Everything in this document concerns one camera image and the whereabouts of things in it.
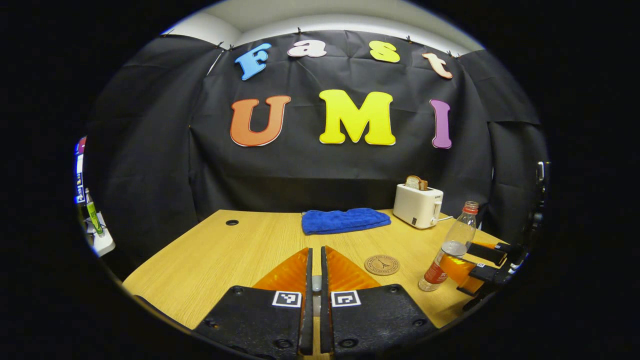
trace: table surface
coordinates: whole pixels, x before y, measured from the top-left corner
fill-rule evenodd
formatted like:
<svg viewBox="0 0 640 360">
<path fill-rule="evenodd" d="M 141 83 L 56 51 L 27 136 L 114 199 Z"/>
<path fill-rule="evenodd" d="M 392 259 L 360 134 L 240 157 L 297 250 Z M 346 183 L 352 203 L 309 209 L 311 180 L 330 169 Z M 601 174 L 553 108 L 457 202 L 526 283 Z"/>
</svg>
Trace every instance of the table surface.
<svg viewBox="0 0 640 360">
<path fill-rule="evenodd" d="M 194 329 L 223 294 L 234 285 L 252 286 L 295 252 L 313 248 L 313 274 L 321 274 L 320 249 L 328 245 L 357 265 L 373 255 L 393 256 L 398 272 L 371 275 L 381 285 L 400 284 L 436 327 L 462 315 L 472 297 L 456 290 L 447 279 L 439 289 L 425 292 L 417 283 L 436 256 L 454 218 L 428 229 L 416 229 L 393 215 L 391 224 L 340 234 L 305 235 L 300 213 L 258 213 L 219 210 L 171 242 L 138 267 L 123 282 L 134 295 L 147 299 L 179 323 Z M 237 225 L 226 225 L 227 220 Z M 501 242 L 480 230 L 474 241 Z M 486 263 L 466 254 L 465 259 Z M 305 359 L 328 359 L 319 353 L 319 322 L 314 318 L 314 355 Z"/>
</svg>

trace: cork coaster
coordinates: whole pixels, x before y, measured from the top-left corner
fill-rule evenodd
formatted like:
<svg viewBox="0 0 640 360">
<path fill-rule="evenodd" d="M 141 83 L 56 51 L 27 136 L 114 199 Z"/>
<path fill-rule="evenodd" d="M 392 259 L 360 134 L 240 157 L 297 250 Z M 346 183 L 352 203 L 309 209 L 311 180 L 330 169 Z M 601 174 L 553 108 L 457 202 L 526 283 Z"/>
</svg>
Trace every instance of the cork coaster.
<svg viewBox="0 0 640 360">
<path fill-rule="evenodd" d="M 364 268 L 372 274 L 387 276 L 395 274 L 400 269 L 400 263 L 391 256 L 375 255 L 364 262 Z"/>
</svg>

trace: white ceiling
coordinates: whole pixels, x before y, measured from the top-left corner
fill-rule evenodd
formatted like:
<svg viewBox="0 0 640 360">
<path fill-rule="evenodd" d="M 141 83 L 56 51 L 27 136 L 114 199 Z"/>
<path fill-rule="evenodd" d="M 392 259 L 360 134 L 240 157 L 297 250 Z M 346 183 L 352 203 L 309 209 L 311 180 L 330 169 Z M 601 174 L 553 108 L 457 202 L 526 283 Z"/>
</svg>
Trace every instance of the white ceiling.
<svg viewBox="0 0 640 360">
<path fill-rule="evenodd" d="M 309 15 L 366 15 L 430 31 L 472 51 L 483 48 L 448 22 L 402 0 L 226 0 L 203 11 L 241 32 Z"/>
</svg>

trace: white toaster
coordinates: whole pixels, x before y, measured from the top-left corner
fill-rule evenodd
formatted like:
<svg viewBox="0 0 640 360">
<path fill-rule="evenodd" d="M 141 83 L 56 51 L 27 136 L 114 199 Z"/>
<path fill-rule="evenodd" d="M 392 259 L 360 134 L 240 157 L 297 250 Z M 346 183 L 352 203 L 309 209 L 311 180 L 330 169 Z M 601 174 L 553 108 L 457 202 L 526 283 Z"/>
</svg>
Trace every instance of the white toaster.
<svg viewBox="0 0 640 360">
<path fill-rule="evenodd" d="M 433 188 L 422 191 L 398 184 L 394 215 L 418 229 L 432 227 L 438 223 L 443 195 Z"/>
</svg>

